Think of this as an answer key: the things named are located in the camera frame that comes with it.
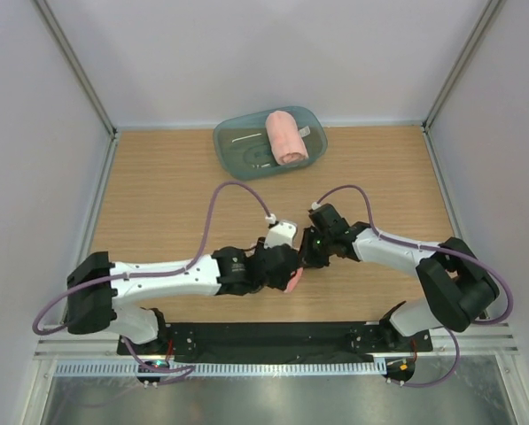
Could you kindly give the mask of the teal translucent plastic bin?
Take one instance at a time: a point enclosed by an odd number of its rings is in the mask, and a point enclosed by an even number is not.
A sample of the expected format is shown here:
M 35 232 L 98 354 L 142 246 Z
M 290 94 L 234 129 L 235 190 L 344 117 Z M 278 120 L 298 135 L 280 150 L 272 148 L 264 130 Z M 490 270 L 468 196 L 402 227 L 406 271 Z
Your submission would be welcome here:
M 307 157 L 290 164 L 277 162 L 266 120 L 273 109 L 246 114 L 218 124 L 213 131 L 216 157 L 233 178 L 250 181 L 287 173 L 314 164 L 327 150 L 328 139 L 316 116 L 303 106 L 284 106 L 295 120 Z

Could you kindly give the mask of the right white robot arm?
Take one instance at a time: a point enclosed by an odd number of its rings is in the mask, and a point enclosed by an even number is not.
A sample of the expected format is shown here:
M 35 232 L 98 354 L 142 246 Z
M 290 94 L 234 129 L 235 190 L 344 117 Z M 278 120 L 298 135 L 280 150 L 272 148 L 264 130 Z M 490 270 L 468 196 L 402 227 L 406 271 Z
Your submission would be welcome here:
M 500 295 L 491 275 L 474 262 L 473 252 L 456 237 L 423 243 L 388 235 L 369 223 L 351 225 L 331 204 L 308 211 L 300 259 L 305 268 L 323 268 L 330 257 L 375 263 L 417 278 L 424 296 L 401 302 L 379 321 L 384 347 L 398 351 L 412 336 L 434 328 L 466 330 Z

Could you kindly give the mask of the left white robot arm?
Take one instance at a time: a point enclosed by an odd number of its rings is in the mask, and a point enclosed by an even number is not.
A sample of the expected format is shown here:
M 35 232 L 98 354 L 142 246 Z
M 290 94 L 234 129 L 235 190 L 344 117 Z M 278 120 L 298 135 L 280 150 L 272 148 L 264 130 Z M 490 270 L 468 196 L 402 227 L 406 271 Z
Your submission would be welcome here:
M 163 315 L 140 302 L 177 296 L 244 296 L 265 287 L 291 291 L 301 277 L 298 252 L 288 243 L 253 253 L 228 246 L 189 260 L 132 264 L 90 254 L 67 278 L 67 330 L 87 335 L 108 330 L 157 354 L 167 347 Z

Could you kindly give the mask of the long pink towel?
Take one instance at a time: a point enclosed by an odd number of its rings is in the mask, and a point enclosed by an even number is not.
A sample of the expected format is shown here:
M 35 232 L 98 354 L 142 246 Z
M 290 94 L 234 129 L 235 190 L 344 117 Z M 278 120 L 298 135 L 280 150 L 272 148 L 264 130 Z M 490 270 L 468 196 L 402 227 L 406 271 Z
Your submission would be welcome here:
M 285 111 L 274 111 L 267 118 L 265 128 L 271 151 L 277 164 L 286 166 L 308 159 L 306 145 L 293 116 Z

